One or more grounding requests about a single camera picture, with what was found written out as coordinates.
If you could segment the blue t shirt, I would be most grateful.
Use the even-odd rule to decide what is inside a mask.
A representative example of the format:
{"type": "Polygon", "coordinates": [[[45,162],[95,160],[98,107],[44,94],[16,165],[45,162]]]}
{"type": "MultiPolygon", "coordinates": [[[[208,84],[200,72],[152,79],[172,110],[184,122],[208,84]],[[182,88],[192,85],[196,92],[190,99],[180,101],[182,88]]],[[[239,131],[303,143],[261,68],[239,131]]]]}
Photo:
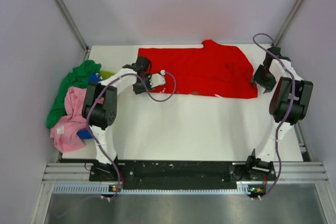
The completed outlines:
{"type": "MultiPolygon", "coordinates": [[[[100,82],[102,80],[102,77],[100,75],[100,73],[93,73],[89,76],[88,78],[88,83],[91,82],[100,82]]],[[[88,130],[80,130],[77,132],[77,136],[81,139],[81,140],[87,140],[87,139],[91,139],[91,135],[88,132],[88,130]]]]}

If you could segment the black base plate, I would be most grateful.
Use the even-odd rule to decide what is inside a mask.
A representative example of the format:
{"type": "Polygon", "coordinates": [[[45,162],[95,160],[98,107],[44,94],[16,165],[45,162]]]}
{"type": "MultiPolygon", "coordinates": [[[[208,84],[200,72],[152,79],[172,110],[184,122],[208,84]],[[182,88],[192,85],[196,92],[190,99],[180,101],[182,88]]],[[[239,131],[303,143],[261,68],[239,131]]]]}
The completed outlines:
{"type": "Polygon", "coordinates": [[[113,165],[95,161],[91,182],[120,182],[123,189],[234,189],[236,182],[273,181],[273,163],[262,161],[140,161],[116,160],[113,165]]]}

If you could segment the red t shirt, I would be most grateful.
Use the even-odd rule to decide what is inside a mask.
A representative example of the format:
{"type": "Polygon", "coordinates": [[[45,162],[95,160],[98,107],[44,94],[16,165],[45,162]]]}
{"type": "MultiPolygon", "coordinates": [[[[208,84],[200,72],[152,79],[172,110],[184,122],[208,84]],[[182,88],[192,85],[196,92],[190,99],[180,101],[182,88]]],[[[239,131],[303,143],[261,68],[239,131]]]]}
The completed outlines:
{"type": "Polygon", "coordinates": [[[201,48],[140,48],[138,55],[150,59],[152,72],[170,72],[166,84],[153,93],[192,94],[235,99],[253,99],[254,69],[236,46],[205,40],[201,48]]]}

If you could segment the green t shirt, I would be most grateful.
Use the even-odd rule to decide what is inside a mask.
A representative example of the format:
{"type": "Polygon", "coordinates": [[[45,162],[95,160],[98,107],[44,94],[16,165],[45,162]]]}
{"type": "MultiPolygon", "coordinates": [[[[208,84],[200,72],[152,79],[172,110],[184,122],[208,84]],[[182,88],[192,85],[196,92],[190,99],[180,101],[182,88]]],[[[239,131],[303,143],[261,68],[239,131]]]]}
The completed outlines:
{"type": "Polygon", "coordinates": [[[62,80],[54,103],[47,115],[46,127],[51,129],[59,119],[66,115],[65,97],[70,87],[85,89],[92,74],[99,73],[102,65],[94,60],[86,60],[81,65],[74,67],[62,80]]]}

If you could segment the pink t shirt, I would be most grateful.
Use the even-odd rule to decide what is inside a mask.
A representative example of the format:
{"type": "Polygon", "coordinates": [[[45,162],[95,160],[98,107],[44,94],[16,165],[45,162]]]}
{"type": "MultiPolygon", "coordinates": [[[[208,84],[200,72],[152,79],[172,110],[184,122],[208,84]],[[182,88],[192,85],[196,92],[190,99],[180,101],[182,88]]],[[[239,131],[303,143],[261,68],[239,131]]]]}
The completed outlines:
{"type": "Polygon", "coordinates": [[[76,87],[68,89],[65,97],[66,115],[50,129],[54,147],[62,153],[76,151],[86,146],[85,140],[77,136],[78,131],[87,130],[86,119],[82,116],[86,91],[76,87]]]}

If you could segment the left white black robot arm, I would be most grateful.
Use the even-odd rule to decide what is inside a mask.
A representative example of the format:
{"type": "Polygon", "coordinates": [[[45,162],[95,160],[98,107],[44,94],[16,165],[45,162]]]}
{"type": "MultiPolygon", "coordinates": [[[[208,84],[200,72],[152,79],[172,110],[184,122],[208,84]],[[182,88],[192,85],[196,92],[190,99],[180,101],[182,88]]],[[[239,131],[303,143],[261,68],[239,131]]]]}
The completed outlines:
{"type": "Polygon", "coordinates": [[[117,99],[128,87],[135,94],[151,90],[152,64],[145,57],[138,57],[135,63],[124,65],[119,72],[101,81],[88,85],[82,107],[82,116],[87,120],[87,130],[96,144],[96,160],[103,164],[101,174],[107,180],[114,180],[119,168],[112,162],[117,153],[113,146],[112,124],[117,118],[117,99]]]}

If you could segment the lime green tray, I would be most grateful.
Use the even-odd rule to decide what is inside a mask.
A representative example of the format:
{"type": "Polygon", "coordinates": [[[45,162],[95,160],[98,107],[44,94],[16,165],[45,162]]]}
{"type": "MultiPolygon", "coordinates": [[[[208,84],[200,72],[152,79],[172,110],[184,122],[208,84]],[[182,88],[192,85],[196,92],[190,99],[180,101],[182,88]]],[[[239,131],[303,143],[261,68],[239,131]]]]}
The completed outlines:
{"type": "Polygon", "coordinates": [[[102,77],[102,80],[109,79],[111,76],[115,75],[113,71],[103,70],[103,69],[101,69],[99,73],[102,77]]]}

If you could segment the left aluminium frame post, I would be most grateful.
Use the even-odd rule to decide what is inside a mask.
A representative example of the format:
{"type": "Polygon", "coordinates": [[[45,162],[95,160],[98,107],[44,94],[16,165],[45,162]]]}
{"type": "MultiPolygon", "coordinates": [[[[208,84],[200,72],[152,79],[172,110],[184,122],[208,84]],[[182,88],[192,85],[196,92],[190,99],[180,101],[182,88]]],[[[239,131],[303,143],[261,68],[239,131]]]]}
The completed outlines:
{"type": "Polygon", "coordinates": [[[89,46],[85,42],[83,36],[81,35],[77,25],[75,24],[75,21],[73,20],[65,2],[63,0],[54,0],[57,8],[59,9],[63,19],[67,23],[70,31],[72,32],[74,38],[78,42],[79,46],[82,48],[84,52],[87,52],[89,50],[89,46]]]}

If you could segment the aluminium frame post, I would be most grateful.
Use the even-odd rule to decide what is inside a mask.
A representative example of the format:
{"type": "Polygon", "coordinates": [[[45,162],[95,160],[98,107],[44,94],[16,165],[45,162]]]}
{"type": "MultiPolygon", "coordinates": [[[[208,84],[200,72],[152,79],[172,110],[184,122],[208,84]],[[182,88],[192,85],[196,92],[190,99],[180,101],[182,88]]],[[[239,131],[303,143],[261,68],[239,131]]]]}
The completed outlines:
{"type": "Polygon", "coordinates": [[[293,4],[290,12],[288,13],[285,21],[281,25],[276,38],[274,39],[274,45],[279,46],[280,43],[283,41],[287,31],[289,30],[291,24],[295,20],[295,17],[298,15],[301,7],[303,6],[305,0],[296,0],[293,4]]]}
{"type": "Polygon", "coordinates": [[[87,52],[89,50],[89,46],[85,42],[83,36],[81,35],[77,25],[75,24],[75,21],[73,20],[65,2],[63,0],[54,0],[57,8],[59,9],[63,19],[67,23],[70,31],[72,32],[74,38],[78,42],[79,46],[82,48],[84,52],[87,52]]]}

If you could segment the right aluminium frame post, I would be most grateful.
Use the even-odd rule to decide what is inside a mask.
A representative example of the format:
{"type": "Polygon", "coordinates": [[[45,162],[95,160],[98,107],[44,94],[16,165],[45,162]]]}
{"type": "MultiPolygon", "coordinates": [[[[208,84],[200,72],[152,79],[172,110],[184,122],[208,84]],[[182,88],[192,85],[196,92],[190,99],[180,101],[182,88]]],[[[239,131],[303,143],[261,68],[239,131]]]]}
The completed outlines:
{"type": "Polygon", "coordinates": [[[276,38],[274,39],[274,45],[279,46],[280,43],[283,41],[287,31],[289,30],[291,24],[295,20],[295,17],[298,15],[301,7],[303,6],[305,0],[296,0],[293,4],[290,12],[288,13],[285,21],[281,25],[276,38]]]}

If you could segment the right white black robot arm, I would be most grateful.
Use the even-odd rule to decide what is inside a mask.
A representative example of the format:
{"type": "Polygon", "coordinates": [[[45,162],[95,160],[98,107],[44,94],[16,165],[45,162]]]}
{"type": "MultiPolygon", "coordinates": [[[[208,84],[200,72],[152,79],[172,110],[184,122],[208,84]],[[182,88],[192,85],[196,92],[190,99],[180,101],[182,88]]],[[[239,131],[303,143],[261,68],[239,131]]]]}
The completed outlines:
{"type": "Polygon", "coordinates": [[[276,149],[286,133],[303,120],[310,103],[313,82],[297,75],[288,57],[279,47],[267,49],[265,59],[255,71],[251,83],[259,85],[264,93],[273,93],[269,104],[270,123],[252,156],[262,164],[277,161],[276,149]]]}

